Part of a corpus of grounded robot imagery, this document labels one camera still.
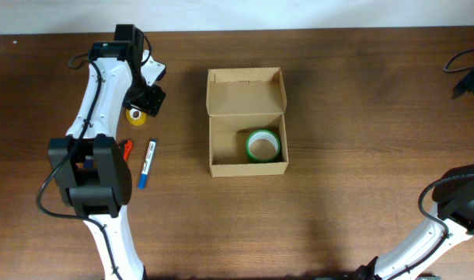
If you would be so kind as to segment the small yellow tape roll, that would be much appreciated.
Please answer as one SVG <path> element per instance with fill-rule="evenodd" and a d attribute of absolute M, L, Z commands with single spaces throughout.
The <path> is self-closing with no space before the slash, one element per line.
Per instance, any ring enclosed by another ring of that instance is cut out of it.
<path fill-rule="evenodd" d="M 126 118 L 134 126 L 143 125 L 146 122 L 147 114 L 136 109 L 126 110 Z"/>

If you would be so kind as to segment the orange utility knife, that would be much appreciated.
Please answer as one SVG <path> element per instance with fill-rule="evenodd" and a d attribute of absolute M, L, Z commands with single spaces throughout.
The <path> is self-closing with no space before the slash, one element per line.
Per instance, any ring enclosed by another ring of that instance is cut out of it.
<path fill-rule="evenodd" d="M 130 139 L 123 140 L 118 144 L 118 147 L 124 161 L 127 162 L 133 149 L 133 142 Z"/>

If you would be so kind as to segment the cardboard box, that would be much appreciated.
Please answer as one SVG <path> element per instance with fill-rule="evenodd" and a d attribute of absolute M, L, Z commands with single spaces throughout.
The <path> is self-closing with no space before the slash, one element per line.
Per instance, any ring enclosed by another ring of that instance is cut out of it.
<path fill-rule="evenodd" d="M 206 108 L 213 177 L 285 173 L 289 164 L 284 118 L 287 97 L 279 67 L 210 69 Z M 272 131 L 281 141 L 273 162 L 252 163 L 247 158 L 246 139 L 260 129 Z"/>

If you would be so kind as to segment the green tape roll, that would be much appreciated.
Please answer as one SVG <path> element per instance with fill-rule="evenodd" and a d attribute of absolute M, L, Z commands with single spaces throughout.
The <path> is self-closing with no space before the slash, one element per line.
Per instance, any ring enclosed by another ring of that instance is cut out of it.
<path fill-rule="evenodd" d="M 281 141 L 270 130 L 256 130 L 246 139 L 246 155 L 252 163 L 273 162 L 278 157 L 280 151 Z"/>

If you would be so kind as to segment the yellow highlighter marker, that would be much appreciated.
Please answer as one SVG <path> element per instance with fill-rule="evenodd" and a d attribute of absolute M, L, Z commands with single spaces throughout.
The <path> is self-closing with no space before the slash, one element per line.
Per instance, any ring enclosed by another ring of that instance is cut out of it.
<path fill-rule="evenodd" d="M 94 168 L 94 158 L 93 156 L 85 156 L 83 162 L 84 169 L 93 169 Z"/>

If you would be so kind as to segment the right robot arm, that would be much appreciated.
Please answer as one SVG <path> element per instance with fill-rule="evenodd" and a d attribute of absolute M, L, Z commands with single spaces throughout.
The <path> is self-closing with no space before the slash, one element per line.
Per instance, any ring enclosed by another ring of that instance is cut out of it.
<path fill-rule="evenodd" d="M 396 248 L 352 279 L 416 279 L 452 247 L 474 237 L 474 164 L 455 167 L 419 196 L 424 220 Z"/>

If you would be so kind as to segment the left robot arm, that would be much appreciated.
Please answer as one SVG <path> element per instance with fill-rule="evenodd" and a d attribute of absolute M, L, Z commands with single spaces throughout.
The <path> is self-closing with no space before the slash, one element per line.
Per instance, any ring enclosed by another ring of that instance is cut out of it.
<path fill-rule="evenodd" d="M 117 143 L 122 110 L 154 117 L 166 95 L 157 86 L 166 66 L 133 24 L 118 24 L 114 38 L 83 55 L 89 80 L 78 114 L 63 138 L 51 139 L 52 171 L 37 193 L 44 214 L 83 221 L 95 240 L 106 279 L 145 279 L 127 217 L 131 172 Z"/>

